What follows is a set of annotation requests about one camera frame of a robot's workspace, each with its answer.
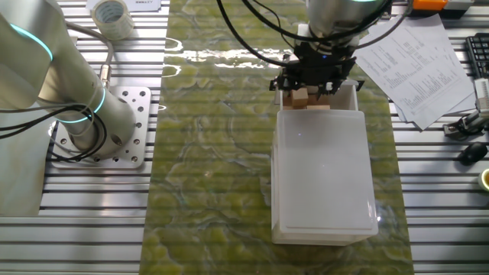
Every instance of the mounting plate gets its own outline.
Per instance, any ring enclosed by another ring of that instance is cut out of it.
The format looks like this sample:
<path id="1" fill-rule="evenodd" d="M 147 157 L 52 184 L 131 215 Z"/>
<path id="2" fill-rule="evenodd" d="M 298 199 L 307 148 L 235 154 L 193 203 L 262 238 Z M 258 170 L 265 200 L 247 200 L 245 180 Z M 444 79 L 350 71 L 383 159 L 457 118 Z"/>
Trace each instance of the mounting plate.
<path id="1" fill-rule="evenodd" d="M 136 170 L 144 164 L 151 91 L 147 87 L 118 86 L 110 89 L 113 95 L 124 99 L 134 110 L 136 125 L 132 138 L 108 158 L 100 160 L 94 155 L 77 163 L 53 162 L 53 166 L 59 169 Z M 58 124 L 55 140 L 70 150 L 79 150 L 71 142 L 68 132 L 62 124 Z M 53 152 L 62 157 L 73 157 L 74 155 L 56 145 L 54 145 Z"/>

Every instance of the metal plate with holes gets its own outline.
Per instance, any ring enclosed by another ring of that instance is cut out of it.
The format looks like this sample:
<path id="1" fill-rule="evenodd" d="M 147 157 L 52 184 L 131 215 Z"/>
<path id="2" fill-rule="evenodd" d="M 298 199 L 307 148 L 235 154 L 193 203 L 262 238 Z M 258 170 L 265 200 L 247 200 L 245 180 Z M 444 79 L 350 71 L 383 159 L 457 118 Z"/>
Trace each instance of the metal plate with holes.
<path id="1" fill-rule="evenodd" d="M 147 137 L 147 126 L 150 116 L 151 91 L 146 87 L 111 87 L 111 93 L 124 99 L 133 109 L 136 117 L 134 133 L 132 138 L 110 157 L 100 159 L 93 157 L 81 160 L 78 163 L 53 162 L 56 168 L 60 169 L 97 169 L 97 170 L 126 170 L 137 169 L 144 164 L 144 153 L 146 146 L 144 141 Z M 56 133 L 56 141 L 70 150 L 78 150 L 73 145 L 62 124 L 59 124 Z M 53 152 L 63 157 L 72 157 L 73 154 L 54 146 Z"/>

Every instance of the white plastic container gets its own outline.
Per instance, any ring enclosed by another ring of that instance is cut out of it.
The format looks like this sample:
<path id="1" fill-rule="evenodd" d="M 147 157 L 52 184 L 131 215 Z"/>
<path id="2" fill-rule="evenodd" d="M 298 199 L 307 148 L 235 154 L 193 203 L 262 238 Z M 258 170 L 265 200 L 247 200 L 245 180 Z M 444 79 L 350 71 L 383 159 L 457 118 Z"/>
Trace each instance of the white plastic container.
<path id="1" fill-rule="evenodd" d="M 345 81 L 334 95 L 323 95 L 328 97 L 331 110 L 358 111 L 356 81 Z M 283 97 L 280 93 L 280 110 L 283 109 Z"/>
<path id="2" fill-rule="evenodd" d="M 352 92 L 343 96 L 355 98 L 349 106 L 356 108 L 355 89 L 343 92 Z M 377 233 L 364 114 L 280 111 L 272 152 L 272 241 L 347 245 Z"/>

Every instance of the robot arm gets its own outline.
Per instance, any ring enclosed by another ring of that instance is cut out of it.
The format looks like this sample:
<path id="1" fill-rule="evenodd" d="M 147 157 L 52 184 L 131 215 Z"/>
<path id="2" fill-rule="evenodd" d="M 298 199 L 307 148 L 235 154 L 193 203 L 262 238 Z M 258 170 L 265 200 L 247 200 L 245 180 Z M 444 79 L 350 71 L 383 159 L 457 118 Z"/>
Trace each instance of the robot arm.
<path id="1" fill-rule="evenodd" d="M 306 5 L 309 24 L 300 24 L 298 35 L 316 41 L 295 39 L 299 66 L 283 68 L 272 87 L 285 92 L 306 87 L 318 97 L 334 95 L 355 64 L 358 35 L 380 18 L 390 1 L 307 0 Z"/>
<path id="2" fill-rule="evenodd" d="M 32 106 L 51 63 L 51 56 L 38 42 L 19 35 L 15 28 L 0 15 L 0 108 Z"/>
<path id="3" fill-rule="evenodd" d="M 56 0 L 0 1 L 0 33 L 0 108 L 28 108 L 38 99 L 40 105 L 87 105 L 102 123 L 77 111 L 56 118 L 80 150 L 103 142 L 97 151 L 102 158 L 131 138 L 134 112 L 108 91 L 76 49 Z M 105 138 L 97 134 L 102 124 Z"/>

